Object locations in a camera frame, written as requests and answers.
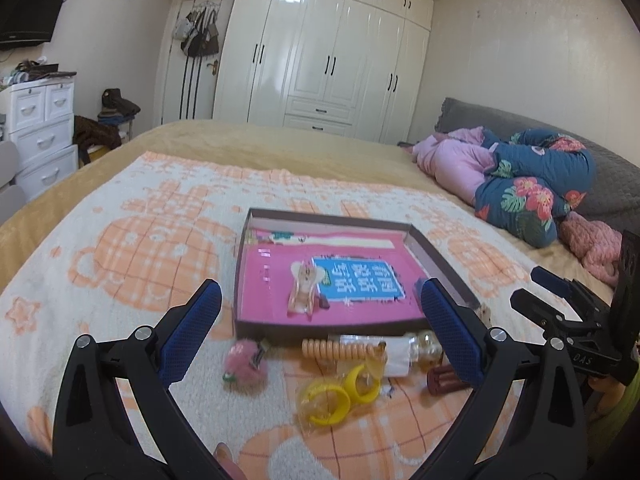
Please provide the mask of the dark brown clothes heap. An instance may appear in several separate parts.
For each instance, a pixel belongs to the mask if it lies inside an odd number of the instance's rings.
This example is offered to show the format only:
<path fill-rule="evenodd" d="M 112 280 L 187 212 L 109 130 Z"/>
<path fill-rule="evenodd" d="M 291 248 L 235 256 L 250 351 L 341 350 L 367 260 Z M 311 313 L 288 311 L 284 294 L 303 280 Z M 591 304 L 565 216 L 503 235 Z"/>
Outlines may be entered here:
<path fill-rule="evenodd" d="M 89 148 L 105 146 L 111 151 L 122 145 L 122 139 L 117 127 L 102 125 L 92 119 L 75 115 L 73 144 L 78 147 L 78 156 L 82 164 L 89 165 Z"/>

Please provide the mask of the white drawer cabinet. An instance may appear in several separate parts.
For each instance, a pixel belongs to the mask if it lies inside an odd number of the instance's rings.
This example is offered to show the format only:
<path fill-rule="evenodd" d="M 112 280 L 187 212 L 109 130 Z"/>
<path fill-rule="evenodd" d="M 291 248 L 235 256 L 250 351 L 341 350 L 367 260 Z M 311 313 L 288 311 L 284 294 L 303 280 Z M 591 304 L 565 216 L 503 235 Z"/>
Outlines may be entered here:
<path fill-rule="evenodd" d="M 21 82 L 1 91 L 3 137 L 15 144 L 15 183 L 34 200 L 78 169 L 73 77 Z"/>

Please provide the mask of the white card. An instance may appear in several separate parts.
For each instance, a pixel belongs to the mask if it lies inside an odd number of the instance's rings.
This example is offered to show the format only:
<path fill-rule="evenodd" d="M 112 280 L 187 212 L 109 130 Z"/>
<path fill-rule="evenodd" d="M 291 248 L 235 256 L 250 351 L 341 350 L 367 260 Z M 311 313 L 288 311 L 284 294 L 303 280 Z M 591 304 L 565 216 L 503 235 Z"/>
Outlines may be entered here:
<path fill-rule="evenodd" d="M 380 342 L 386 345 L 387 361 L 383 376 L 386 378 L 405 377 L 409 375 L 411 365 L 419 356 L 419 344 L 416 334 L 404 336 L 358 336 L 342 335 L 338 338 L 341 344 L 372 344 Z"/>

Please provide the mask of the orange white patterned blanket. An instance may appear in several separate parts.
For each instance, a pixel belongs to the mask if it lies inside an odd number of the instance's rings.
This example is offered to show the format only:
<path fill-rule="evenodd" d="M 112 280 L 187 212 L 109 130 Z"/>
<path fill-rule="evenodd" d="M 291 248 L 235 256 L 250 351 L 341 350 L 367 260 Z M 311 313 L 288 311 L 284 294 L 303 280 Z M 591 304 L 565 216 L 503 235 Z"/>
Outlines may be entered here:
<path fill-rule="evenodd" d="M 491 322 L 514 338 L 541 338 L 509 304 L 515 289 L 529 285 L 532 260 L 431 193 L 148 153 L 67 214 L 63 198 L 61 190 L 47 192 L 36 212 L 17 220 L 22 234 L 53 223 L 37 248 L 20 256 L 12 233 L 1 243 L 2 263 L 18 265 L 1 295 L 1 401 L 41 452 L 52 448 L 55 401 L 75 339 L 126 337 L 186 302 L 208 278 L 231 300 L 253 208 L 410 223 L 475 292 Z M 294 425 L 294 396 L 318 368 L 271 351 L 262 390 L 228 388 L 221 372 L 232 338 L 231 313 L 223 310 L 171 391 L 204 443 L 228 444 L 252 479 L 408 478 L 465 401 L 461 392 L 428 400 L 419 375 L 395 379 L 369 413 L 304 436 Z"/>

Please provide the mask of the dark clothes pile on stool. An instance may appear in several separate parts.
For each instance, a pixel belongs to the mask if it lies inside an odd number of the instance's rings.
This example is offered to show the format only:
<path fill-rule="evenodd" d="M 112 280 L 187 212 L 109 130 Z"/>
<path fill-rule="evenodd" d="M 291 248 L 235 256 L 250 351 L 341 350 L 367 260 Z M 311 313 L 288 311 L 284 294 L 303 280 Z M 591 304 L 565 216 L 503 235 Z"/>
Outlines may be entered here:
<path fill-rule="evenodd" d="M 98 123 L 115 126 L 132 137 L 132 124 L 141 107 L 122 97 L 119 88 L 105 89 L 102 93 L 102 108 L 98 114 Z"/>

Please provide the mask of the pink padded garment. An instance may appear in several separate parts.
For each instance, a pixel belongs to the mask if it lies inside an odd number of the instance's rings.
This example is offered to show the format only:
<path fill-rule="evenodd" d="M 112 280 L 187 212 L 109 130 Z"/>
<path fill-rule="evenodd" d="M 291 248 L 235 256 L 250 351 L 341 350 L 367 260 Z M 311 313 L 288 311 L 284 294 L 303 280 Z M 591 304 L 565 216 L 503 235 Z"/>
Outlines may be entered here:
<path fill-rule="evenodd" d="M 489 138 L 488 148 L 485 140 L 483 127 L 434 132 L 409 148 L 409 153 L 424 174 L 462 202 L 474 206 L 477 189 L 485 182 L 488 172 L 497 167 L 491 151 L 496 139 Z"/>

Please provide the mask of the dotted mesh scrunchie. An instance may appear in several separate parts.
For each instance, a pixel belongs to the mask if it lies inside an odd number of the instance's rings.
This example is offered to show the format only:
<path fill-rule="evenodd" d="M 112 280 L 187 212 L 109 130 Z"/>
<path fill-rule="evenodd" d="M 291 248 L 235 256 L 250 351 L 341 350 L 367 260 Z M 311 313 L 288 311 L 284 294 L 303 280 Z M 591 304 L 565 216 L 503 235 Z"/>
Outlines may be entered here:
<path fill-rule="evenodd" d="M 487 304 L 483 302 L 474 312 L 487 328 L 491 328 L 491 310 Z"/>

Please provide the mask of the dark red hair clip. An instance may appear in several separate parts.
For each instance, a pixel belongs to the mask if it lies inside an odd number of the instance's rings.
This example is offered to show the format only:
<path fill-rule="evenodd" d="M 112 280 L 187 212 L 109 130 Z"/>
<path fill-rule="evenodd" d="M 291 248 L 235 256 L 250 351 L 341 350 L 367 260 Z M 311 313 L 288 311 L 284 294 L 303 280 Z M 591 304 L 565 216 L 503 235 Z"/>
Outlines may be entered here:
<path fill-rule="evenodd" d="M 432 396 L 443 396 L 471 388 L 468 382 L 458 377 L 451 364 L 432 367 L 426 374 L 426 386 Z"/>

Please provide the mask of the shallow cardboard box tray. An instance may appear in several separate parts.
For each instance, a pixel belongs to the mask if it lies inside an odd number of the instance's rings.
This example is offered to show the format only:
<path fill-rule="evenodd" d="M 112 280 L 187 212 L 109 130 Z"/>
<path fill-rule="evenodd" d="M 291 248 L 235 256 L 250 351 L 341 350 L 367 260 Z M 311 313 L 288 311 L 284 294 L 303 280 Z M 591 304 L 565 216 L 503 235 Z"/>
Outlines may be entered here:
<path fill-rule="evenodd" d="M 234 332 L 277 346 L 418 332 L 428 326 L 419 287 L 430 278 L 457 304 L 480 308 L 411 223 L 252 208 L 236 264 Z"/>

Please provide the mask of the pink book with blue label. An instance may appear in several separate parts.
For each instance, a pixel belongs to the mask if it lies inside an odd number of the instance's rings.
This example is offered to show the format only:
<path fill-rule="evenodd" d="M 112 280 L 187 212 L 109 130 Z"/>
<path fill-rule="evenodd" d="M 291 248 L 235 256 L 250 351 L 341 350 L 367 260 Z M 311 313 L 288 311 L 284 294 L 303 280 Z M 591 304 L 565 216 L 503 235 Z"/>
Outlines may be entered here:
<path fill-rule="evenodd" d="M 288 314 L 294 261 L 326 270 L 312 319 Z M 236 315 L 260 325 L 375 325 L 419 316 L 414 284 L 427 273 L 401 232 L 328 234 L 251 229 L 242 250 Z"/>

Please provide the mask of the cream hair claw clip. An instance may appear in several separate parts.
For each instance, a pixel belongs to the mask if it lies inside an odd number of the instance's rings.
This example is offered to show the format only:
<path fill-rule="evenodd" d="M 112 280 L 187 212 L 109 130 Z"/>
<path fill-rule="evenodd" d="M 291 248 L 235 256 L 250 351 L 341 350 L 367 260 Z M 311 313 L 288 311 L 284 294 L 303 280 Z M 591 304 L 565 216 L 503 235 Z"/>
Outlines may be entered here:
<path fill-rule="evenodd" d="M 326 278 L 326 270 L 312 261 L 294 261 L 291 273 L 294 282 L 288 295 L 288 314 L 304 314 L 311 320 L 318 286 Z"/>

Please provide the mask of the grey chair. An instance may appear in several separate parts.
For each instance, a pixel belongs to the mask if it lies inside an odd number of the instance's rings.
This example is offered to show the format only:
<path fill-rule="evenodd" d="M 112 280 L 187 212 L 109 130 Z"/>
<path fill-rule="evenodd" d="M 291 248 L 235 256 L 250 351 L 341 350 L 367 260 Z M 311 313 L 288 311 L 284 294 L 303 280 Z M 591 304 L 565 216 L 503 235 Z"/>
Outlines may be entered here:
<path fill-rule="evenodd" d="M 24 191 L 14 182 L 18 173 L 18 151 L 11 141 L 0 142 L 0 224 L 26 204 Z"/>

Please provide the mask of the white wardrobe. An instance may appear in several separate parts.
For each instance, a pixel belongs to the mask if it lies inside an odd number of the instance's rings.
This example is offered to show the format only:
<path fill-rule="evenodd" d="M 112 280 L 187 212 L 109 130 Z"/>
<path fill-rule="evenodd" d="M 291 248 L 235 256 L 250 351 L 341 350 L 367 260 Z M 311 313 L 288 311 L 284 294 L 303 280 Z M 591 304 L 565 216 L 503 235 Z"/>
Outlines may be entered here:
<path fill-rule="evenodd" d="M 213 119 L 404 142 L 432 15 L 432 0 L 234 0 Z M 197 13 L 175 31 L 188 58 L 218 36 Z"/>

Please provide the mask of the pink knitted garment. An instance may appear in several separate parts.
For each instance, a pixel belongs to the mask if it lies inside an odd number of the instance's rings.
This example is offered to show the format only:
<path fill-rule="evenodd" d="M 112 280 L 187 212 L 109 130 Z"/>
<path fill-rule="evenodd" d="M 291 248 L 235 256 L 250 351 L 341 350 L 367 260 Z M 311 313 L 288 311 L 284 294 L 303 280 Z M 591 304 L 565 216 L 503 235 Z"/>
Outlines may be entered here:
<path fill-rule="evenodd" d="M 599 281 L 615 288 L 620 278 L 623 234 L 602 221 L 571 211 L 559 225 L 560 241 Z"/>

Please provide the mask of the white door with bags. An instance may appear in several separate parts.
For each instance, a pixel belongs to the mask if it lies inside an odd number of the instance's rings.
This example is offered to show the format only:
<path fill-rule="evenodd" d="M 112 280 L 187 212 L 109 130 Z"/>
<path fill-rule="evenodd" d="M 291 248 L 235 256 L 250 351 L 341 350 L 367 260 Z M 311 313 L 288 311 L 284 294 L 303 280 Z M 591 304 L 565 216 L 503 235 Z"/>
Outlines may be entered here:
<path fill-rule="evenodd" d="M 224 36 L 234 0 L 172 0 L 165 24 L 155 88 L 153 125 L 191 119 L 212 119 Z M 216 18 L 219 52 L 188 58 L 175 31 L 191 13 Z"/>

